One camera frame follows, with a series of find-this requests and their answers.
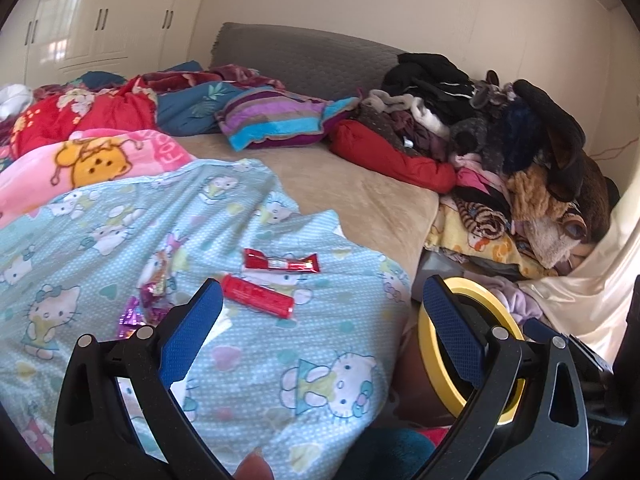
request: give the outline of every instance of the wall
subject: wall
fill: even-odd
[[[585,150],[623,192],[638,160],[633,141],[640,134],[640,32],[624,7],[610,17],[609,77],[597,133]]]
[[[596,0],[203,0],[190,56],[208,65],[223,22],[274,23],[439,52],[480,78],[528,78],[596,131],[609,66],[609,13]]]

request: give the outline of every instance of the candy bar wrapper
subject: candy bar wrapper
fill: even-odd
[[[224,297],[230,300],[283,319],[289,319],[293,313],[294,301],[290,296],[236,278],[231,274],[227,274],[220,285]]]
[[[294,258],[270,258],[265,256],[264,253],[254,249],[244,250],[244,266],[247,269],[320,272],[317,254],[312,254],[301,260]]]

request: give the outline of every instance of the light blue blanket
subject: light blue blanket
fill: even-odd
[[[402,269],[345,240],[335,212],[300,215],[257,160],[198,160],[76,192],[89,197],[82,211],[59,197],[0,231],[0,402],[32,449],[51,466],[56,404],[80,335],[114,339],[127,300],[159,272],[174,304],[230,272],[292,296],[294,317],[225,300],[183,409],[230,471],[260,447],[276,480],[330,479],[386,399],[408,311]],[[321,273],[248,271],[243,248],[318,253]]]

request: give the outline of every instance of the beige bed sheet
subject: beige bed sheet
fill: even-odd
[[[333,209],[344,235],[398,262],[413,281],[438,195],[351,164],[324,144],[234,152],[222,134],[176,137],[198,158],[258,158],[280,177],[302,214]]]

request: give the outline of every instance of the yellow hello kitty fabric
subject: yellow hello kitty fabric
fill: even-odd
[[[424,247],[430,251],[444,248],[465,256],[516,264],[520,273],[530,280],[558,275],[553,269],[545,269],[536,260],[520,252],[517,241],[511,235],[505,234],[497,240],[489,240],[467,231],[456,203],[450,196],[441,197],[438,214],[427,234]]]

